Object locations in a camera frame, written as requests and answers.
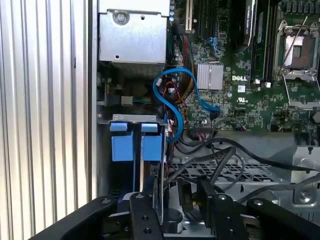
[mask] metal bracket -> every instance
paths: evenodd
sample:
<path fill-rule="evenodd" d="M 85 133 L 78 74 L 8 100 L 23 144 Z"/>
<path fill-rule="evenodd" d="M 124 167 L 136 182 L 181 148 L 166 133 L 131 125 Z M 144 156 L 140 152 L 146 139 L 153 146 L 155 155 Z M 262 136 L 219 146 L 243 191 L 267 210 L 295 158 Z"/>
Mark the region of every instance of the metal bracket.
<path fill-rule="evenodd" d="M 312 38 L 315 38 L 315 51 L 313 56 L 313 65 L 309 69 L 290 69 L 287 67 L 284 67 L 285 63 L 279 62 L 279 54 L 280 54 L 280 40 L 284 36 L 289 36 L 293 33 L 293 31 L 297 31 L 298 33 L 301 31 L 304 31 L 304 35 L 306 36 L 312 36 Z M 288 23 L 283 20 L 281 21 L 278 31 L 277 31 L 277 37 L 276 37 L 276 49 L 275 49 L 275 61 L 274 61 L 274 72 L 277 76 L 277 80 L 281 81 L 283 80 L 286 95 L 288 98 L 288 105 L 290 107 L 298 107 L 304 110 L 312 110 L 315 107 L 320 107 L 320 102 L 307 102 L 302 103 L 300 101 L 291 100 L 291 96 L 289 94 L 288 89 L 288 80 L 296 80 L 301 79 L 302 81 L 305 81 L 307 83 L 314 83 L 320 94 L 320 85 L 317 80 L 317 67 L 318 67 L 318 59 L 319 59 L 319 53 L 317 51 L 319 45 L 319 29 L 318 24 L 316 22 L 312 23 L 310 26 L 288 26 Z"/>

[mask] label sticker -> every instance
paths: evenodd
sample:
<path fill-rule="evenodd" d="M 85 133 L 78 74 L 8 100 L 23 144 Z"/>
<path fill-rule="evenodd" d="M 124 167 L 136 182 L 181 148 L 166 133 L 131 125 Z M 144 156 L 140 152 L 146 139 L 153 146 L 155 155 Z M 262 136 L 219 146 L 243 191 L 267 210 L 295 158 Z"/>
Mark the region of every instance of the label sticker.
<path fill-rule="evenodd" d="M 264 12 L 259 15 L 258 36 L 256 42 L 259 44 L 262 42 L 262 30 L 263 30 Z"/>
<path fill-rule="evenodd" d="M 184 229 L 184 226 L 182 225 L 182 222 L 178 223 L 176 232 L 179 234 L 183 229 Z"/>
<path fill-rule="evenodd" d="M 245 93 L 246 92 L 246 86 L 239 85 L 238 86 L 238 93 Z"/>

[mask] screw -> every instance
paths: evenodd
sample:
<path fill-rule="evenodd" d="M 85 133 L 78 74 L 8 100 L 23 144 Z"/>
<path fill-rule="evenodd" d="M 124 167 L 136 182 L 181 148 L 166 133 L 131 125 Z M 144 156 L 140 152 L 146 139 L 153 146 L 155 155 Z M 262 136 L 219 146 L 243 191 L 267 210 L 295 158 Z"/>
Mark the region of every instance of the screw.
<path fill-rule="evenodd" d="M 118 20 L 119 23 L 123 23 L 126 20 L 126 16 L 123 13 L 119 13 L 116 16 L 116 19 Z"/>
<path fill-rule="evenodd" d="M 226 199 L 227 199 L 226 196 L 225 196 L 225 195 L 222 195 L 222 194 L 219 195 L 218 198 L 221 199 L 221 200 L 226 200 Z"/>
<path fill-rule="evenodd" d="M 300 193 L 300 198 L 304 203 L 310 202 L 311 200 L 310 195 L 304 191 Z"/>
<path fill-rule="evenodd" d="M 108 203 L 110 203 L 110 202 L 111 202 L 111 200 L 108 199 L 108 198 L 105 198 L 105 199 L 102 201 L 103 204 L 108 204 Z"/>
<path fill-rule="evenodd" d="M 258 206 L 262 206 L 264 203 L 262 202 L 262 201 L 260 201 L 260 200 L 254 200 L 253 201 L 254 202 L 254 204 L 256 204 L 256 205 L 258 205 Z"/>

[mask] aluminum panel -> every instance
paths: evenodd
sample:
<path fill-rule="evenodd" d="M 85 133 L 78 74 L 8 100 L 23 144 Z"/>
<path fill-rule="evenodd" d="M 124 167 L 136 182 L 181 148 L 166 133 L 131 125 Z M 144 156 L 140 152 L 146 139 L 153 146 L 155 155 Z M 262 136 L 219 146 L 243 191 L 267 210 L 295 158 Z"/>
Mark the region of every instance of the aluminum panel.
<path fill-rule="evenodd" d="M 88 4 L 0 0 L 1 240 L 28 239 L 92 197 Z"/>
<path fill-rule="evenodd" d="M 199 63 L 197 83 L 199 90 L 222 90 L 224 66 L 212 63 Z"/>

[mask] black plastic part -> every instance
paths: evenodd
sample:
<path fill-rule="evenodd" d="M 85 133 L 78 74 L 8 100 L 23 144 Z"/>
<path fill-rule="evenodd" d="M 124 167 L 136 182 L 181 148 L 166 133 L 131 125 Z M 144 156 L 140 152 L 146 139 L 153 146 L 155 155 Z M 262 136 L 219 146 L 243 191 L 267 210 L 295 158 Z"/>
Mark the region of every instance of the black plastic part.
<path fill-rule="evenodd" d="M 205 226 L 209 228 L 212 225 L 212 216 L 209 212 L 210 200 L 216 194 L 208 180 L 197 179 L 196 184 L 196 202 L 199 206 L 200 213 L 203 217 Z"/>
<path fill-rule="evenodd" d="M 30 238 L 30 240 L 85 240 L 94 239 L 95 224 L 102 216 L 109 216 L 117 210 L 113 198 L 98 197 L 55 224 Z"/>
<path fill-rule="evenodd" d="M 318 146 L 320 146 L 320 125 L 316 127 L 316 140 L 318 142 Z"/>
<path fill-rule="evenodd" d="M 242 52 L 251 42 L 253 1 L 255 0 L 232 0 L 230 43 L 236 53 Z"/>
<path fill-rule="evenodd" d="M 320 227 L 263 198 L 250 199 L 248 212 L 260 219 L 265 239 L 319 240 Z"/>
<path fill-rule="evenodd" d="M 219 111 L 212 111 L 212 112 L 210 112 L 210 120 L 211 120 L 211 121 L 217 119 L 219 116 L 220 116 L 220 112 L 219 112 Z"/>
<path fill-rule="evenodd" d="M 248 240 L 238 208 L 231 197 L 216 193 L 208 180 L 198 178 L 196 200 L 207 228 L 217 240 Z"/>
<path fill-rule="evenodd" d="M 184 35 L 184 34 L 186 34 L 186 30 L 185 30 L 184 26 L 181 25 L 180 23 L 174 23 L 172 25 L 172 33 L 177 36 Z"/>
<path fill-rule="evenodd" d="M 255 15 L 255 36 L 252 44 L 253 61 L 251 65 L 251 81 L 254 81 L 255 78 L 258 78 L 262 82 L 273 82 L 272 76 L 274 49 L 276 44 L 275 39 L 277 33 L 278 3 L 278 0 L 257 1 L 257 10 Z M 264 63 L 263 68 L 261 68 L 259 63 Z"/>
<path fill-rule="evenodd" d="M 270 124 L 270 132 L 278 132 L 279 126 L 276 124 Z"/>
<path fill-rule="evenodd" d="M 156 211 L 145 193 L 135 193 L 130 197 L 132 238 L 134 240 L 162 240 Z"/>
<path fill-rule="evenodd" d="M 166 208 L 163 211 L 162 232 L 164 234 L 179 234 L 183 230 L 183 216 L 177 209 Z"/>
<path fill-rule="evenodd" d="M 198 38 L 207 40 L 214 37 L 216 32 L 216 19 L 217 16 L 217 0 L 198 0 L 194 5 L 192 27 L 195 29 L 195 34 Z"/>
<path fill-rule="evenodd" d="M 240 214 L 235 211 L 233 199 L 225 194 L 217 194 L 212 198 L 213 225 L 217 240 L 249 240 Z"/>
<path fill-rule="evenodd" d="M 194 209 L 192 201 L 191 183 L 178 179 L 179 203 L 184 213 L 191 212 Z"/>

